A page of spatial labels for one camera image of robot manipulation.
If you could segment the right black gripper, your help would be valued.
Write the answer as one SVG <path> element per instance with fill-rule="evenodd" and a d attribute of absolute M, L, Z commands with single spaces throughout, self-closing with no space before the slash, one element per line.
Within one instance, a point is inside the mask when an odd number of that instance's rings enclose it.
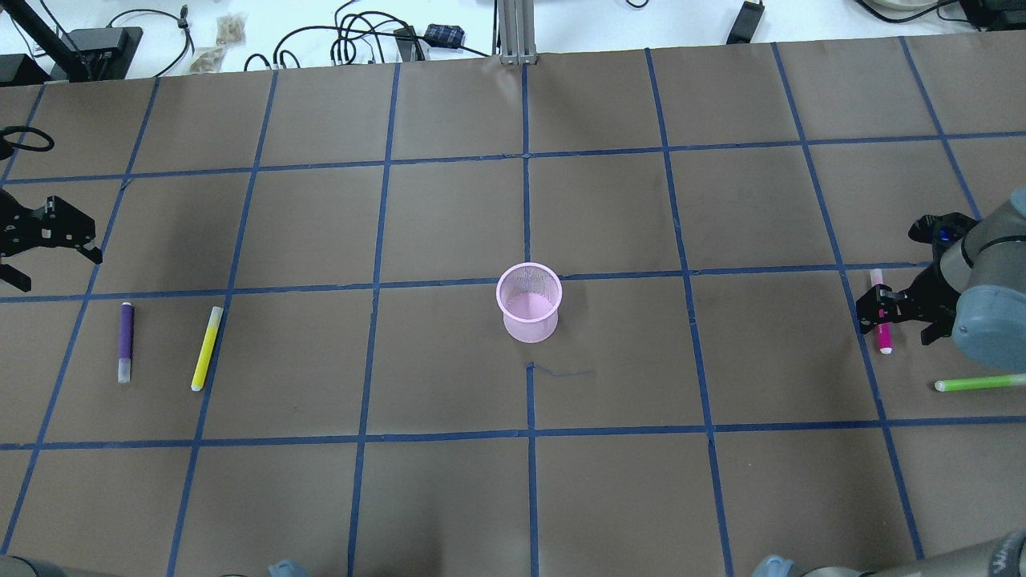
<path fill-rule="evenodd" d="M 887 284 L 875 284 L 856 302 L 858 331 L 867 335 L 876 326 L 919 321 L 920 342 L 928 346 L 942 337 L 950 337 L 960 293 L 944 278 L 941 265 L 931 263 L 904 291 Z"/>

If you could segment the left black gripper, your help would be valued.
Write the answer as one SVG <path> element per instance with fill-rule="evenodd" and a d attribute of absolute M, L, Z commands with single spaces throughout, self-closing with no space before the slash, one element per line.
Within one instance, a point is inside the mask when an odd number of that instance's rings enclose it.
<path fill-rule="evenodd" d="M 60 196 L 46 198 L 40 208 L 23 207 L 1 190 L 1 256 L 12 258 L 32 248 L 69 248 L 85 256 L 93 264 L 103 263 L 103 251 L 96 244 L 95 220 Z M 7 264 L 0 265 L 1 281 L 28 293 L 32 279 Z"/>

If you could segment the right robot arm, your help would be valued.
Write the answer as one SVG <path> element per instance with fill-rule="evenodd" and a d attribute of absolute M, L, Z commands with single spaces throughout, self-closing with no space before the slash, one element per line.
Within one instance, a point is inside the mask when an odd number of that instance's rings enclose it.
<path fill-rule="evenodd" d="M 982 220 L 963 213 L 924 215 L 910 240 L 929 244 L 933 260 L 903 291 L 876 282 L 856 302 L 858 329 L 918 321 L 923 346 L 952 337 L 959 351 L 982 366 L 1004 370 L 1001 383 L 1024 386 L 1024 187 Z M 862 572 L 817 567 L 802 572 L 791 559 L 764 557 L 751 576 L 1024 576 L 1024 528 L 942 554 Z"/>

